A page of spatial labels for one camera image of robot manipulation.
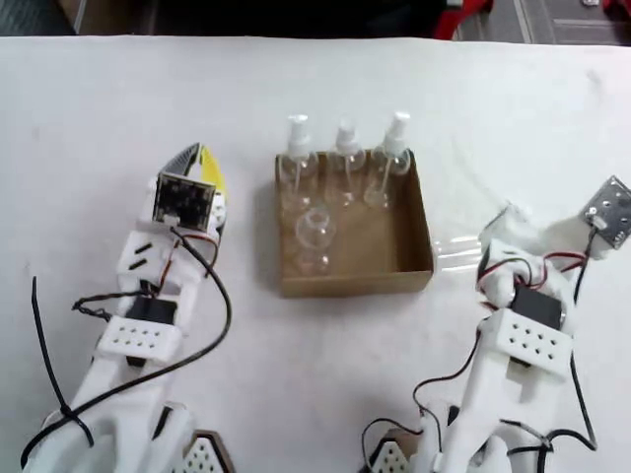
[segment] perforated white bracket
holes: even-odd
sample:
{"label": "perforated white bracket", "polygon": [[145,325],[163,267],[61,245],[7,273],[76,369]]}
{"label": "perforated white bracket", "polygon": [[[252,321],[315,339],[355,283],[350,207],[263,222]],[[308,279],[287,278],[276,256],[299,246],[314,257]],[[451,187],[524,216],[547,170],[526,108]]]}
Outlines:
{"label": "perforated white bracket", "polygon": [[487,347],[565,378],[569,375],[572,338],[508,308],[484,324]]}
{"label": "perforated white bracket", "polygon": [[394,440],[385,441],[373,463],[375,473],[408,473],[410,464]]}
{"label": "perforated white bracket", "polygon": [[175,355],[180,341],[181,331],[174,325],[115,315],[107,324],[97,351],[166,364]]}
{"label": "perforated white bracket", "polygon": [[172,473],[225,473],[209,439],[198,437],[186,458]]}

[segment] spray bottle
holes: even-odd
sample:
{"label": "spray bottle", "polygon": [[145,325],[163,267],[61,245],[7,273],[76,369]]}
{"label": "spray bottle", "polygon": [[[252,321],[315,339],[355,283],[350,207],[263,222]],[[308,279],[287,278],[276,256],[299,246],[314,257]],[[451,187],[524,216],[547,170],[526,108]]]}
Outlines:
{"label": "spray bottle", "polygon": [[317,197],[318,160],[317,154],[311,149],[312,139],[307,121],[306,115],[289,117],[287,152],[278,160],[281,202],[287,215],[306,211]]}
{"label": "spray bottle", "polygon": [[365,163],[366,153],[359,145],[355,126],[342,121],[335,149],[326,156],[325,197],[328,203],[347,207],[361,198]]}
{"label": "spray bottle", "polygon": [[371,207],[390,208],[402,178],[410,171],[412,158],[404,140],[409,119],[408,113],[395,113],[384,141],[371,154],[364,192],[364,200]]}

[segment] red object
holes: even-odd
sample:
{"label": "red object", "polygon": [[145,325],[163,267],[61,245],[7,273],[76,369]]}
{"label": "red object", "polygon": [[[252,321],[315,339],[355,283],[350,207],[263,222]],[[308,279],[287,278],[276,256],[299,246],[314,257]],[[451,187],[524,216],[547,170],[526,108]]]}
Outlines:
{"label": "red object", "polygon": [[433,38],[452,39],[457,26],[465,18],[479,12],[489,13],[492,9],[493,0],[463,0],[462,8],[459,10],[446,10],[441,14]]}
{"label": "red object", "polygon": [[609,10],[615,4],[622,5],[627,11],[627,14],[631,15],[631,0],[603,0],[602,8],[606,11]]}

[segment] clear plastic bottle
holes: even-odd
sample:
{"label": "clear plastic bottle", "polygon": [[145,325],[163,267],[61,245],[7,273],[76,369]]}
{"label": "clear plastic bottle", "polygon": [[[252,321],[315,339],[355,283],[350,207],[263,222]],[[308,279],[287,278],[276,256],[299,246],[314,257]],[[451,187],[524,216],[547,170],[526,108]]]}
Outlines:
{"label": "clear plastic bottle", "polygon": [[326,201],[347,207],[361,196],[366,153],[359,146],[355,126],[342,121],[335,149],[326,156]]}
{"label": "clear plastic bottle", "polygon": [[371,153],[364,192],[364,200],[371,207],[391,207],[403,177],[410,171],[411,156],[404,140],[409,119],[408,113],[395,113],[384,141]]}
{"label": "clear plastic bottle", "polygon": [[306,115],[289,117],[290,135],[287,152],[278,160],[283,211],[301,213],[317,197],[317,154],[311,149]]}
{"label": "clear plastic bottle", "polygon": [[301,274],[318,276],[328,273],[328,252],[336,233],[335,223],[322,205],[308,210],[296,221],[296,240],[300,246],[296,266]]}

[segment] floor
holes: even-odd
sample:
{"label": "floor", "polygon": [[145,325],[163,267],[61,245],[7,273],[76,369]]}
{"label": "floor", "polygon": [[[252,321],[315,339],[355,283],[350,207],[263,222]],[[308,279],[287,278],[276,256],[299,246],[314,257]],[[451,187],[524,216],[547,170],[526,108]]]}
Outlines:
{"label": "floor", "polygon": [[631,45],[631,23],[622,8],[607,16],[581,0],[495,0],[493,12],[468,19],[461,40],[535,44]]}
{"label": "floor", "polygon": [[[59,1],[74,22],[81,0]],[[88,0],[80,33],[170,34],[164,25],[171,14],[161,0]],[[182,16],[173,22],[180,26]],[[455,39],[631,45],[631,23],[621,8],[607,16],[600,6],[585,7],[581,0],[495,0],[490,14],[469,18]]]}

